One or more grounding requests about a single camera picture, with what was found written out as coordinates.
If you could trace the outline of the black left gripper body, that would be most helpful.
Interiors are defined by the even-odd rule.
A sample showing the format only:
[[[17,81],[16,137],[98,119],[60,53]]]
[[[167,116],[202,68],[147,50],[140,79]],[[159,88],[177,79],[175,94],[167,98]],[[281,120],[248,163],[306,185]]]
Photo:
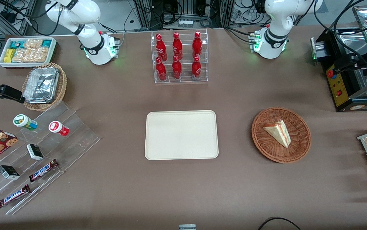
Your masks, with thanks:
[[[346,67],[347,70],[367,68],[367,53],[361,55],[361,57],[353,53],[348,53],[346,56],[348,57],[348,66]]]

